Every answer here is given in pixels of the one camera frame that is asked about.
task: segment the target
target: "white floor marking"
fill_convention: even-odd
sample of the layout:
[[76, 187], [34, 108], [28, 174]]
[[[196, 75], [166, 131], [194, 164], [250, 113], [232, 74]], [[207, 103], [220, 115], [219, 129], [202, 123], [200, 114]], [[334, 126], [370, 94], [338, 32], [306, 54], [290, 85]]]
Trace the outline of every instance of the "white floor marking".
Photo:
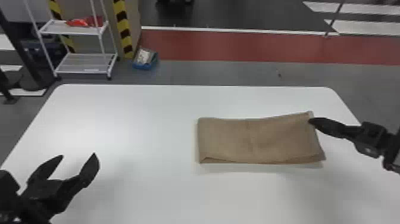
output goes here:
[[[195, 27], [167, 27], [167, 26], [142, 26], [143, 30], [175, 30], [175, 31], [197, 31], [197, 32], [220, 32], [220, 33], [275, 33], [293, 35], [325, 35], [322, 31], [306, 30], [253, 30], [253, 29], [219, 29], [219, 28], [195, 28]], [[329, 33], [330, 36], [338, 36], [336, 32]]]
[[0, 34], [0, 51], [2, 50], [15, 51], [15, 48], [5, 34]]
[[46, 89], [42, 89], [39, 91], [26, 91], [24, 89], [10, 89], [9, 92], [13, 96], [21, 96], [21, 97], [41, 97], [45, 94]]
[[[328, 2], [303, 2], [315, 12], [334, 13], [339, 4]], [[340, 13], [354, 14], [381, 14], [400, 15], [400, 6], [396, 5], [368, 5], [368, 4], [344, 4]]]
[[400, 35], [400, 23], [336, 20], [333, 28], [343, 34]]
[[0, 65], [0, 69], [3, 71], [3, 72], [6, 72], [6, 71], [19, 71], [19, 70], [21, 70], [21, 68], [22, 68], [22, 66], [9, 66], [9, 65]]

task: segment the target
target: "folded towel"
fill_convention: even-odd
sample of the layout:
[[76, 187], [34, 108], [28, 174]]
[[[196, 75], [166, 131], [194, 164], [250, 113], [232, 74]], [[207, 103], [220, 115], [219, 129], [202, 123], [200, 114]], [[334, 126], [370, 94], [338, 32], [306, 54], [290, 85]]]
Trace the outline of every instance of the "folded towel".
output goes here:
[[312, 112], [262, 119], [200, 118], [200, 163], [300, 164], [325, 160]]

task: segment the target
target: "white wire shelf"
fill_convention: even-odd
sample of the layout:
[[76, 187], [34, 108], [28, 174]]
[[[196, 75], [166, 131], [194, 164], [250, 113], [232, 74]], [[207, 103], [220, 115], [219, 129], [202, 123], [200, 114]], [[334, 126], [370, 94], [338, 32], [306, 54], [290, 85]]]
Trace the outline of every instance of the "white wire shelf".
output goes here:
[[99, 33], [96, 27], [72, 27], [65, 23], [65, 20], [49, 20], [40, 30], [41, 34], [59, 34], [59, 35], [86, 35], [98, 36], [104, 33], [108, 26], [108, 21], [104, 21], [103, 26], [99, 27]]
[[117, 54], [68, 53], [55, 69], [56, 73], [107, 74], [113, 68]]

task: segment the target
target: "gray floor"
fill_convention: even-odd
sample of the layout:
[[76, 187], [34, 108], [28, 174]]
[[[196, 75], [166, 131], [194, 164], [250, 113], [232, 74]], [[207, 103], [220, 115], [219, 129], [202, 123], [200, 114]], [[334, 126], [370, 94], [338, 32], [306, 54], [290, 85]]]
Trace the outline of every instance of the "gray floor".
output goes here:
[[400, 126], [400, 101], [392, 100], [400, 91], [399, 66], [161, 61], [152, 71], [138, 71], [132, 69], [128, 61], [121, 61], [113, 74], [110, 82], [104, 76], [90, 79], [82, 75], [64, 76], [44, 97], [24, 97], [16, 105], [0, 104], [0, 164], [52, 90], [63, 83], [328, 86], [342, 97], [359, 121], [379, 123], [391, 132], [396, 132]]

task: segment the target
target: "white table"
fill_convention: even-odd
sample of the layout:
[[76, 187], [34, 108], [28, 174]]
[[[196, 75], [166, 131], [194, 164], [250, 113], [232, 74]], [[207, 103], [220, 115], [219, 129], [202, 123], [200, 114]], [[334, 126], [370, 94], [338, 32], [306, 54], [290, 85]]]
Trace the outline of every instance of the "white table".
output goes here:
[[199, 117], [270, 117], [312, 110], [358, 125], [328, 88], [63, 85], [2, 165], [22, 183], [53, 156], [52, 178], [101, 169], [56, 224], [398, 223], [400, 176], [346, 141], [318, 133], [327, 160], [301, 166], [196, 162]]

